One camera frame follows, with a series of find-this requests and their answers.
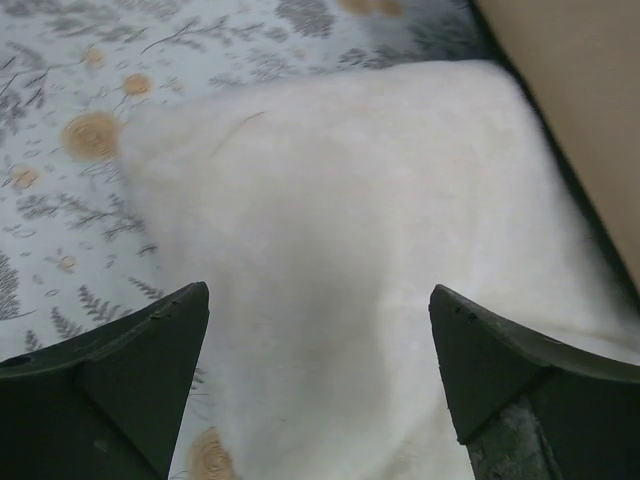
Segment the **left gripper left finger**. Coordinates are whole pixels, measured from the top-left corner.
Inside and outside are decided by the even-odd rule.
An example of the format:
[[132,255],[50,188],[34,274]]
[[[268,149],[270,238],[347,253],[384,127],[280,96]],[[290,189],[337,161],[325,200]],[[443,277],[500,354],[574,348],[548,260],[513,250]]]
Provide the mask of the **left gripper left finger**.
[[209,318],[197,282],[1,363],[4,479],[165,479]]

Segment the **beige fabric pet tent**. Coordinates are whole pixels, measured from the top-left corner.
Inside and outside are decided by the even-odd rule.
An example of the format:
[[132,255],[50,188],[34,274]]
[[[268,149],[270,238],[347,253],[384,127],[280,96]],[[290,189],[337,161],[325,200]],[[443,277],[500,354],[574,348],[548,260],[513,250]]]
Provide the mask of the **beige fabric pet tent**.
[[639,4],[478,1],[598,213],[639,281]]

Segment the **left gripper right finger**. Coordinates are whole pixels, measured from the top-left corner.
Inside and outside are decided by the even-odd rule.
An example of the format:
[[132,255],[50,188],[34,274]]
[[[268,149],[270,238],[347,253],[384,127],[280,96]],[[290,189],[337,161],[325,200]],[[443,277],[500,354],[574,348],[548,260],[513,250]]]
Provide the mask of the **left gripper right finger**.
[[561,343],[443,285],[429,313],[475,478],[638,478],[638,367]]

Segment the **cream fluffy pillow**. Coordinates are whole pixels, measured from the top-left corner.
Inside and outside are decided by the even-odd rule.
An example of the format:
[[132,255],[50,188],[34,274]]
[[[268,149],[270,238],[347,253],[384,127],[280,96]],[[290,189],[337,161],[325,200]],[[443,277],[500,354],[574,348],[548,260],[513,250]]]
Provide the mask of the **cream fluffy pillow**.
[[428,315],[439,284],[639,360],[638,309],[493,62],[144,103],[119,147],[164,288],[208,285],[202,360],[238,479],[470,478]]

